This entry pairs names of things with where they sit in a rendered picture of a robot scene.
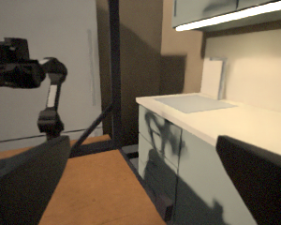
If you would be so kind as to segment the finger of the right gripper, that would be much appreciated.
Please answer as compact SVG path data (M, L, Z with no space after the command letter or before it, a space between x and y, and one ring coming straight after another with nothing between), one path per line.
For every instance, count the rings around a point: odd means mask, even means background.
M10 88L24 88L22 65L8 64L5 70L0 71L0 84Z

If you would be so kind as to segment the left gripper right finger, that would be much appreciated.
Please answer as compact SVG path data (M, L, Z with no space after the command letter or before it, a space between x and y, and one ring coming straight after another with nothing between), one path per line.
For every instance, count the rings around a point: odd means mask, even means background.
M257 225L281 225L281 155L228 135L215 150Z

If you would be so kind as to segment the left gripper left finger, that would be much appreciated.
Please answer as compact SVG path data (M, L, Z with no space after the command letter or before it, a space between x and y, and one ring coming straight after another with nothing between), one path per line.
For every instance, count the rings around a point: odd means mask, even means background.
M0 161L0 225L38 225L64 173L68 135Z

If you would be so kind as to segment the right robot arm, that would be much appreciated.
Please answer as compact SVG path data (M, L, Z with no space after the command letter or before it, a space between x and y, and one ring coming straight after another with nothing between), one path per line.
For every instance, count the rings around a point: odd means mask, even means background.
M27 39L18 37L4 37L4 41L0 41L0 64L37 64L41 82L45 80L46 72L49 71L47 74L51 82L46 109L39 112L37 127L40 133L46 133L47 141L59 137L60 132L64 131L64 123L61 121L57 111L61 85L67 78L67 67L65 64L58 61L55 57L44 57L40 61L30 59Z

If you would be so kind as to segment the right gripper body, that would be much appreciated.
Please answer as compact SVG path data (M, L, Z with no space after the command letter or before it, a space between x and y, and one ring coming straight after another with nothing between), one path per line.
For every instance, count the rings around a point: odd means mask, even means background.
M22 66L22 74L24 79L24 88L39 88L41 86L41 79L39 73L39 67L37 64L20 64ZM0 65L0 71L5 70L7 65ZM32 75L33 73L33 75Z

